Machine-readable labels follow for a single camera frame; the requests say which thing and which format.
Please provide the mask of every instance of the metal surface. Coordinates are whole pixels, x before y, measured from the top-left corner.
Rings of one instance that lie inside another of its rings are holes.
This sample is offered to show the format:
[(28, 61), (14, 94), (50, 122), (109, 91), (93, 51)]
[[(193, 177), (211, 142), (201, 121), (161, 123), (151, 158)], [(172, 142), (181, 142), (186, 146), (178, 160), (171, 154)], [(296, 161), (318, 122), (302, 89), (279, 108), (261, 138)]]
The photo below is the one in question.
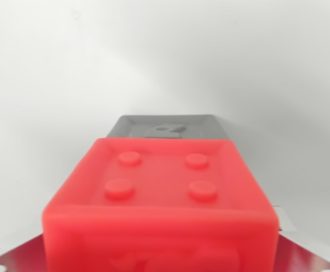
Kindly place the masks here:
[[(275, 209), (281, 230), (273, 272), (330, 272), (330, 246), (296, 231), (282, 208)], [(0, 265), (7, 272), (46, 272), (43, 237), (0, 256)]]

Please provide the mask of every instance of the lego brick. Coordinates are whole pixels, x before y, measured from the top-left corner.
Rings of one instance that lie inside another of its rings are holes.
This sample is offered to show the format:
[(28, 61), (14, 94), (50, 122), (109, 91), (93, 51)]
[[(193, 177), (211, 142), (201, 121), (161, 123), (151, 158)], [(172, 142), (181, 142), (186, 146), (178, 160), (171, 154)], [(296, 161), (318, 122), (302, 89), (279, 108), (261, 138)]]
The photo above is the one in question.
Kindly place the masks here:
[(49, 272), (271, 272), (276, 213), (230, 140), (98, 139), (43, 213)]
[(214, 115), (122, 116), (108, 137), (227, 139)]

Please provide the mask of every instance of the translucent red plastic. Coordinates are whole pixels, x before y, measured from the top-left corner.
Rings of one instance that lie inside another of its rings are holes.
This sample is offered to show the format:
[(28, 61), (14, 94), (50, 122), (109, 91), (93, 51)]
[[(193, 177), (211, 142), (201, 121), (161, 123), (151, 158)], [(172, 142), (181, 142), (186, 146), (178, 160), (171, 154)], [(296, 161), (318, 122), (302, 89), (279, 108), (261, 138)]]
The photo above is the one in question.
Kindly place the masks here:
[(271, 272), (278, 236), (230, 140), (98, 139), (43, 227), (49, 272)]

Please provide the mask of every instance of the red plastic brick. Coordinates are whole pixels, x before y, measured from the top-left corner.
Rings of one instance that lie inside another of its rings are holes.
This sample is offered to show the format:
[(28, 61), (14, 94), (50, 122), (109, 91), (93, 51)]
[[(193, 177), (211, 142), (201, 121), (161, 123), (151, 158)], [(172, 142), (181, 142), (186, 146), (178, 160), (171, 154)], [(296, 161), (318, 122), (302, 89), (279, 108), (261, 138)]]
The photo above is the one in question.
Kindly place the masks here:
[(99, 139), (43, 226), (49, 272), (271, 272), (278, 236), (230, 140)]

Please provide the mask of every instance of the gray object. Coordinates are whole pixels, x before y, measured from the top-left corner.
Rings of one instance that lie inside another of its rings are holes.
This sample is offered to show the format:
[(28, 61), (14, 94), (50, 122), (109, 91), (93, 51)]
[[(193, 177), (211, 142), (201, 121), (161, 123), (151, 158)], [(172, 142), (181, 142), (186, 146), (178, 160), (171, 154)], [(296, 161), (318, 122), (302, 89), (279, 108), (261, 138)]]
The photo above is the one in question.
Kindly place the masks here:
[(228, 139), (214, 115), (124, 115), (108, 137)]
[[(228, 138), (216, 117), (195, 116), (122, 116), (109, 137), (148, 138)], [(286, 213), (275, 207), (280, 231), (273, 272), (330, 272), (330, 246), (299, 232)], [(0, 252), (0, 272), (47, 272), (42, 235), (25, 230), (6, 239)]]

